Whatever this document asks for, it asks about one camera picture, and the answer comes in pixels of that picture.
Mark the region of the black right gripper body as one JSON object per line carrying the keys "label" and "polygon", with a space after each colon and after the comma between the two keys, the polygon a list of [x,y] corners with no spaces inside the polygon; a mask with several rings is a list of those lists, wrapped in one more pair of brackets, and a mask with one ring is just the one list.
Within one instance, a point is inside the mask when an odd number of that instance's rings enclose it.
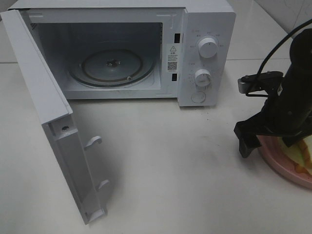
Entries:
{"label": "black right gripper body", "polygon": [[244,135],[289,136],[312,133],[312,78],[283,75],[277,88],[261,111],[236,124],[238,138]]}

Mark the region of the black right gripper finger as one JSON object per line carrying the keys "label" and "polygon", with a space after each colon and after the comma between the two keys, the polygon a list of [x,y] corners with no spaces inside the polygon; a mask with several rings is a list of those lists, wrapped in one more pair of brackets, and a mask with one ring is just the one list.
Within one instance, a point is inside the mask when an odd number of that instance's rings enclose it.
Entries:
{"label": "black right gripper finger", "polygon": [[247,158],[254,149],[261,146],[255,135],[244,135],[239,138],[239,152],[243,158]]}
{"label": "black right gripper finger", "polygon": [[292,145],[296,144],[298,141],[304,139],[307,136],[308,136],[307,133],[299,133],[297,135],[292,136],[291,135],[283,136],[282,140],[287,147],[291,147]]}

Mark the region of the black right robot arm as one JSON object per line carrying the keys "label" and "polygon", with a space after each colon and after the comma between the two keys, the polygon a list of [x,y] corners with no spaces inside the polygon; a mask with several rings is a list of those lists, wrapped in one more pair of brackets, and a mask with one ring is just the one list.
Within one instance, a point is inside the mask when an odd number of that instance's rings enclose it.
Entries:
{"label": "black right robot arm", "polygon": [[312,133],[312,31],[305,29],[290,46],[291,65],[279,71],[244,76],[238,80],[240,93],[265,91],[261,111],[235,125],[241,150],[260,147],[258,136],[283,137],[291,146]]}

